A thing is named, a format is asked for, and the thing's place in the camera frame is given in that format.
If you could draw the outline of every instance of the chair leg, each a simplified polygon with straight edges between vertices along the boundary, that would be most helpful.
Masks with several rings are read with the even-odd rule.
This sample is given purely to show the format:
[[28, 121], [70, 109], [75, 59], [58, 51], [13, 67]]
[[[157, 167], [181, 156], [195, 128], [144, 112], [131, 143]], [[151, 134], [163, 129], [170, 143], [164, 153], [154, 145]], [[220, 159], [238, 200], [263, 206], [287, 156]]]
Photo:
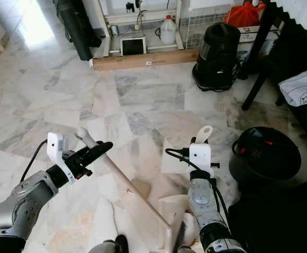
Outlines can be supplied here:
[[261, 86], [263, 86], [266, 78], [267, 78], [267, 75], [265, 73], [263, 73], [263, 72], [260, 73], [260, 75], [258, 76], [257, 80], [255, 81], [250, 93], [248, 94], [248, 96], [247, 96], [247, 98], [246, 98], [246, 100], [245, 100], [245, 102], [242, 106], [243, 111], [247, 111], [250, 108], [255, 96], [257, 96], [257, 94], [258, 94]]
[[276, 104], [277, 106], [281, 106], [281, 105], [283, 105], [284, 103], [285, 103], [285, 98], [284, 98], [283, 95], [280, 95], [279, 98], [278, 98], [278, 100], [275, 102], [275, 104]]

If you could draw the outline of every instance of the plastic jug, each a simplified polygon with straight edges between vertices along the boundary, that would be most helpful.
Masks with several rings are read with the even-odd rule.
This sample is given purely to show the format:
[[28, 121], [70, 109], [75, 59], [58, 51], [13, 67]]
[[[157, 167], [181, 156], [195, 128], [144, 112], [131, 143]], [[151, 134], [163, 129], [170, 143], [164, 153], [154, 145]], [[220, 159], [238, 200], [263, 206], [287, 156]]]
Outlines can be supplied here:
[[176, 40], [176, 25], [171, 20], [171, 16], [166, 16], [165, 21], [160, 26], [160, 40], [164, 45], [172, 45]]

